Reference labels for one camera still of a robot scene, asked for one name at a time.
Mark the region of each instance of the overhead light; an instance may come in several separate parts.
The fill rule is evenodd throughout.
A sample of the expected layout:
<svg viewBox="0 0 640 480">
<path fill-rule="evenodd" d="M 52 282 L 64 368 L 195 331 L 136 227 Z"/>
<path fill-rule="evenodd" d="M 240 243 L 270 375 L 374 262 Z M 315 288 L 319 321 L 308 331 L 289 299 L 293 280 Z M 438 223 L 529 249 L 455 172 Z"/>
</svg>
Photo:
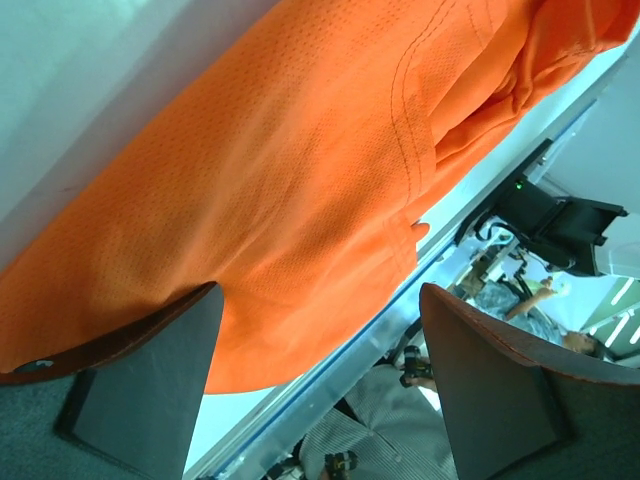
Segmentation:
<svg viewBox="0 0 640 480">
<path fill-rule="evenodd" d="M 609 338 L 607 338 L 607 341 L 604 342 L 605 347 L 609 348 L 611 344 L 615 341 L 615 339 L 618 338 L 618 335 L 620 335 L 620 332 L 625 327 L 625 325 L 627 324 L 630 318 L 631 318 L 631 315 L 629 314 L 629 312 L 626 312 L 624 315 L 622 315 L 622 318 L 618 322 L 618 325 L 616 325 L 616 328 L 613 330 L 613 333 L 609 336 Z"/>
<path fill-rule="evenodd" d="M 629 343 L 631 345 L 635 345 L 636 343 L 638 343 L 638 340 L 640 340 L 640 327 L 638 327 L 635 333 L 631 336 L 631 340 L 629 340 Z"/>
<path fill-rule="evenodd" d="M 635 280 L 635 278 L 628 278 L 627 279 L 627 281 L 624 283 L 624 285 L 622 286 L 620 291 L 618 293 L 616 293 L 616 296 L 613 297 L 613 300 L 611 300 L 611 305 L 617 305 L 618 304 L 618 302 L 620 301 L 622 296 L 625 293 L 627 293 L 627 290 L 629 290 L 631 288 L 631 285 L 633 285 L 633 281 L 634 280 Z"/>
</svg>

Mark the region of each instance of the orange shirt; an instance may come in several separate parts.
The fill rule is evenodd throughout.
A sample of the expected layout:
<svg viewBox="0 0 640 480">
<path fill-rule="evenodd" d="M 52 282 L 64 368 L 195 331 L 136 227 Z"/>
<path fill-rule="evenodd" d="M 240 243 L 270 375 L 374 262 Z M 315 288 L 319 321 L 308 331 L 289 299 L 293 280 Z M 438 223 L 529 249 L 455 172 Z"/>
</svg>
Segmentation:
<svg viewBox="0 0 640 480">
<path fill-rule="evenodd" d="M 411 272 L 412 224 L 639 9 L 283 0 L 2 273 L 0 371 L 217 281 L 207 391 L 291 380 Z"/>
</svg>

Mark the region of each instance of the person's arm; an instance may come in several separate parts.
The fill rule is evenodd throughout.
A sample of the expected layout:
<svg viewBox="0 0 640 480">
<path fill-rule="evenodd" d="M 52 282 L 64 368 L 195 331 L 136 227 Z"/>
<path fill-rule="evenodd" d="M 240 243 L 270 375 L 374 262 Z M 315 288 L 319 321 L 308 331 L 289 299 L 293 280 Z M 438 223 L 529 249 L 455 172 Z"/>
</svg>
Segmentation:
<svg viewBox="0 0 640 480">
<path fill-rule="evenodd" d="M 520 315 L 522 313 L 529 313 L 529 311 L 538 305 L 542 300 L 546 300 L 547 298 L 551 298 L 555 295 L 555 292 L 550 288 L 543 287 L 536 292 L 536 294 L 528 300 L 525 300 L 522 303 L 516 305 L 510 312 L 507 313 L 506 319 L 507 321 L 512 320 L 515 316 Z"/>
</svg>

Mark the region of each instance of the stitched seam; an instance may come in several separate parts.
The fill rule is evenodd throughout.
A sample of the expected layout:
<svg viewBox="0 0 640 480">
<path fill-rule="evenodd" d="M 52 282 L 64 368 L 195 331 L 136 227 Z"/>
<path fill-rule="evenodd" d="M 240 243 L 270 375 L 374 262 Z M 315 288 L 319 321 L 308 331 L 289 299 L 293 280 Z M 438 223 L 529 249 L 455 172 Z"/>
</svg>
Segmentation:
<svg viewBox="0 0 640 480">
<path fill-rule="evenodd" d="M 489 9 L 489 0 L 485 0 L 484 9 L 487 12 L 487 19 L 489 20 L 489 27 L 491 27 L 491 33 L 495 32 L 493 28 L 493 20 L 491 19 L 491 10 Z"/>
<path fill-rule="evenodd" d="M 409 181 L 409 188 L 408 188 L 408 192 L 407 192 L 407 200 L 404 204 L 404 206 L 406 207 L 407 205 L 409 205 L 409 201 L 411 200 L 411 172 L 409 169 L 409 163 L 408 163 L 408 159 L 407 156 L 404 152 L 404 148 L 402 147 L 402 140 L 400 139 L 400 132 L 398 131 L 398 125 L 395 122 L 395 119 L 393 117 L 393 94 L 395 92 L 395 88 L 396 88 L 396 80 L 398 78 L 398 72 L 400 70 L 400 65 L 402 64 L 402 60 L 404 60 L 404 58 L 407 56 L 407 53 L 409 52 L 409 50 L 411 49 L 411 47 L 420 39 L 420 37 L 422 37 L 424 35 L 424 33 L 429 29 L 429 27 L 431 26 L 431 23 L 433 22 L 433 18 L 438 14 L 438 12 L 441 10 L 442 5 L 444 5 L 446 0 L 443 0 L 443 2 L 440 4 L 440 6 L 438 7 L 438 9 L 436 10 L 434 16 L 431 18 L 431 20 L 429 21 L 429 24 L 424 28 L 424 30 L 422 30 L 420 32 L 420 34 L 414 38 L 411 43 L 409 44 L 409 46 L 406 48 L 406 50 L 402 53 L 402 55 L 400 56 L 400 60 L 398 60 L 398 65 L 396 65 L 396 70 L 393 73 L 393 79 L 391 81 L 391 98 L 390 98 L 390 112 L 391 112 L 391 125 L 393 126 L 393 131 L 395 132 L 396 135 L 396 141 L 398 142 L 398 147 L 400 148 L 400 154 L 402 155 L 402 161 L 404 162 L 404 168 L 407 174 L 407 179 Z"/>
<path fill-rule="evenodd" d="M 482 45 L 482 48 L 484 48 L 484 42 L 482 41 L 482 38 L 480 38 L 480 32 L 478 31 L 478 26 L 476 25 L 476 19 L 473 16 L 473 9 L 468 3 L 467 3 L 467 12 L 469 13 L 469 20 L 471 21 L 471 27 L 473 28 L 473 33 L 476 34 L 476 38 L 480 42 L 480 45 Z"/>
<path fill-rule="evenodd" d="M 416 51 L 418 50 L 418 47 L 420 47 L 420 45 L 422 45 L 425 41 L 427 41 L 429 38 L 431 38 L 431 36 L 434 33 L 436 33 L 438 31 L 438 29 L 442 26 L 444 21 L 447 19 L 447 17 L 449 16 L 449 13 L 451 12 L 451 10 L 453 10 L 453 7 L 455 7 L 457 2 L 456 1 L 452 2 L 451 5 L 449 6 L 449 9 L 442 16 L 442 19 L 440 20 L 440 23 L 438 23 L 435 26 L 435 28 L 431 32 L 429 32 L 426 36 L 423 36 L 424 33 L 431 27 L 433 21 L 435 20 L 435 18 L 438 15 L 438 13 L 440 13 L 440 11 L 442 10 L 442 7 L 444 6 L 445 3 L 446 3 L 446 1 L 444 1 L 444 2 L 442 2 L 440 4 L 440 6 L 438 7 L 438 10 L 435 12 L 433 17 L 431 18 L 431 21 L 429 22 L 427 27 L 420 34 L 420 37 L 423 37 L 423 38 L 421 38 L 417 43 L 415 41 L 413 42 L 413 43 L 415 43 L 415 45 L 413 47 L 413 51 L 411 52 L 411 56 L 409 57 L 409 61 L 407 62 L 407 67 L 405 68 L 404 75 L 402 77 L 401 95 L 402 95 L 403 113 L 404 113 L 405 119 L 407 121 L 407 128 L 409 130 L 409 136 L 411 137 L 411 143 L 413 144 L 413 148 L 415 150 L 416 157 L 418 157 L 418 146 L 416 144 L 416 139 L 415 139 L 415 136 L 414 136 L 414 133 L 413 133 L 413 129 L 411 128 L 411 122 L 409 121 L 409 114 L 408 114 L 408 111 L 407 111 L 407 104 L 406 104 L 406 98 L 405 98 L 405 84 L 406 84 L 407 75 L 409 73 L 409 67 L 411 66 L 411 63 L 413 61 L 413 57 L 414 57 Z M 418 161 L 418 178 L 419 178 L 420 185 L 422 185 L 422 165 L 421 165 L 420 161 Z"/>
</svg>

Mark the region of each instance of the cable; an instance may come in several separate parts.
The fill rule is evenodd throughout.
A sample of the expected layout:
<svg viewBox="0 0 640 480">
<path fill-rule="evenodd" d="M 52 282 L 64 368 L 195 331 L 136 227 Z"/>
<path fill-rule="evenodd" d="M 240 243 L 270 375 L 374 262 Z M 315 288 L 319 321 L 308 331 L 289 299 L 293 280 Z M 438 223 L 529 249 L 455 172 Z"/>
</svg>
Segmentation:
<svg viewBox="0 0 640 480">
<path fill-rule="evenodd" d="M 480 234 L 480 231 L 478 230 L 478 231 L 476 232 L 476 238 L 477 238 L 478 240 L 480 240 L 481 242 L 488 242 L 488 241 L 491 239 L 491 237 L 493 236 L 493 229 L 494 229 L 495 227 L 502 228 L 503 230 L 506 230 L 507 232 L 511 233 L 514 237 L 516 237 L 516 238 L 518 239 L 518 241 L 519 241 L 519 242 L 520 242 L 520 243 L 521 243 L 525 248 L 526 248 L 526 246 L 527 246 L 528 244 L 530 244 L 530 243 L 531 243 L 531 242 L 529 242 L 526 238 L 524 238 L 524 237 L 520 234 L 520 232 L 516 231 L 516 230 L 515 230 L 511 225 L 507 225 L 506 223 L 502 223 L 502 222 L 495 222 L 495 223 L 492 223 L 492 224 L 489 226 L 489 230 L 487 231 L 487 237 L 486 237 L 486 238 L 484 238 L 484 237 Z M 569 259 L 568 265 L 567 265 L 567 266 L 565 266 L 565 267 L 560 267 L 560 269 L 561 269 L 561 270 L 569 270 L 569 269 L 573 268 L 573 267 L 575 266 L 575 264 L 576 264 L 576 258 L 575 258 L 571 253 L 568 253 L 566 250 L 564 250 L 563 248 L 560 248 L 560 247 L 555 247 L 555 248 L 557 248 L 560 252 L 562 252 L 562 254 L 563 254 L 563 255 L 565 255 L 565 256 Z M 542 263 L 542 266 L 543 266 L 543 267 L 545 266 L 545 265 L 544 265 L 544 260 L 543 260 L 543 259 L 541 259 L 538 255 L 536 255 L 536 254 L 534 254 L 534 253 L 532 253 L 532 252 L 529 252 L 529 251 L 528 251 L 527 253 L 528 253 L 529 255 L 531 255 L 533 258 L 535 258 L 536 260 L 538 260 L 540 263 Z"/>
</svg>

